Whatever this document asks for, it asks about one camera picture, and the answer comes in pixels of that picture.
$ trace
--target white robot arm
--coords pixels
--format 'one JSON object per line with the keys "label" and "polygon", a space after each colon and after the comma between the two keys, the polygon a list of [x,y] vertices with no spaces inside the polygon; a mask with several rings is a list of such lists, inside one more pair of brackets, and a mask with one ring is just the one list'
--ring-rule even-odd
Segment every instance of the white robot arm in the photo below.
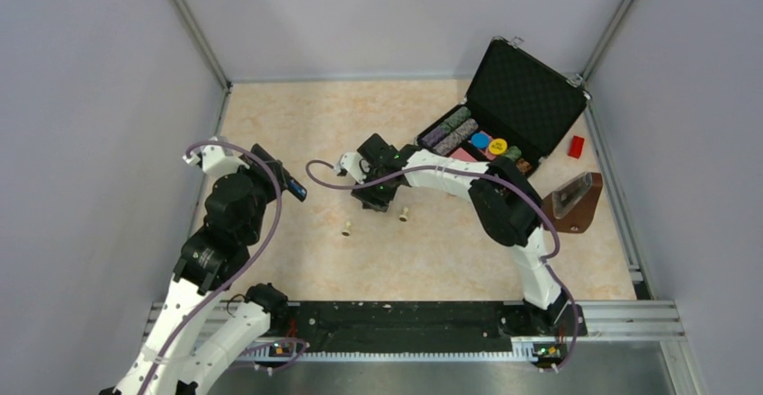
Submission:
{"label": "white robot arm", "polygon": [[[416,170],[422,166],[437,168]],[[508,247],[519,267],[525,300],[544,311],[555,303],[566,303],[566,299],[561,298],[559,284],[543,266],[541,257],[547,255],[548,250],[543,243],[543,228],[534,213],[512,193],[502,194],[505,190],[474,175],[446,173],[446,168],[474,175],[501,175],[540,204],[540,197],[511,162],[497,158],[491,163],[469,163],[440,157],[414,146],[398,151],[377,134],[366,140],[358,152],[345,153],[334,170],[364,184],[396,171],[414,169],[398,182],[385,183],[381,189],[370,187],[353,191],[353,196],[361,200],[366,209],[386,211],[400,184],[441,190],[474,203],[485,230],[498,243]]]}
{"label": "white robot arm", "polygon": [[[282,191],[288,190],[304,201],[306,190],[279,161],[258,145],[251,152],[270,167]],[[101,395],[206,394],[241,351],[270,328],[268,293],[262,303],[247,294],[228,322],[193,351],[204,322],[220,298],[198,307],[248,260],[247,246],[259,240],[265,207],[274,200],[274,185],[261,167],[222,147],[202,147],[200,153],[184,156],[184,160],[200,166],[216,180],[205,202],[207,215],[203,226],[181,249],[165,304],[138,358],[119,383]],[[175,340],[159,357],[170,334],[182,323]]]}

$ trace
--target white wall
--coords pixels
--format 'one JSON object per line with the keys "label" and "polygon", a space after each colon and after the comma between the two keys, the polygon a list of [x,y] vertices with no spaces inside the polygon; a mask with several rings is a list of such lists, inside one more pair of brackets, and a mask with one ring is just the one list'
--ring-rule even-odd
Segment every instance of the white wall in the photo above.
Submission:
{"label": "white wall", "polygon": [[139,350],[221,90],[167,0],[0,0],[0,393],[95,394]]}
{"label": "white wall", "polygon": [[763,0],[640,0],[594,102],[710,393],[760,393]]}
{"label": "white wall", "polygon": [[233,80],[473,74],[515,35],[580,71],[620,0],[187,0]]}

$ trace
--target blue poker chip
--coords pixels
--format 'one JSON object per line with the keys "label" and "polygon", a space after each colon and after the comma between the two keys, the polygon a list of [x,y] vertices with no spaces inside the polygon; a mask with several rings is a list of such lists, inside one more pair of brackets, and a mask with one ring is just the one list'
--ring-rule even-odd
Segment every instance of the blue poker chip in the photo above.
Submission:
{"label": "blue poker chip", "polygon": [[478,132],[471,136],[471,144],[477,149],[484,149],[490,144],[490,137],[484,133]]}

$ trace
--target marble surface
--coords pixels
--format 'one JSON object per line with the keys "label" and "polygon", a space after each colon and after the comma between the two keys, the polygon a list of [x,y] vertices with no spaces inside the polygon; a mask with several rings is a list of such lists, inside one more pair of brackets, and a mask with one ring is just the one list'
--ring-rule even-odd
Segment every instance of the marble surface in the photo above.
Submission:
{"label": "marble surface", "polygon": [[[349,192],[323,188],[304,171],[313,158],[335,163],[378,132],[398,148],[458,103],[463,80],[265,83],[234,85],[222,135],[259,143],[309,190],[306,202],[284,195],[271,245],[234,283],[229,296],[273,283],[293,300],[517,300],[519,273],[505,248],[482,230],[471,204],[433,190],[402,187],[387,213],[362,211]],[[580,159],[567,157],[571,135],[586,138]],[[581,117],[531,178],[541,196],[584,171],[598,171]],[[337,184],[329,169],[316,174]],[[409,208],[408,222],[398,221]],[[264,228],[271,223],[269,208]],[[352,234],[340,231],[352,222]],[[602,193],[596,217],[580,235],[560,234],[552,266],[582,300],[632,300],[633,285]],[[549,247],[551,235],[546,232]]]}

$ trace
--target metal floor panel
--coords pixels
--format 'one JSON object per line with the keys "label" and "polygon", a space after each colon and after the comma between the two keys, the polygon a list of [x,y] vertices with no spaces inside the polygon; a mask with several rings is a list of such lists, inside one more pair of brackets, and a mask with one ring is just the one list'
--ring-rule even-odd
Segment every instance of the metal floor panel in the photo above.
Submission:
{"label": "metal floor panel", "polygon": [[559,374],[498,363],[302,363],[273,377],[254,370],[231,371],[210,391],[210,395],[674,393],[660,343],[580,344],[570,366]]}

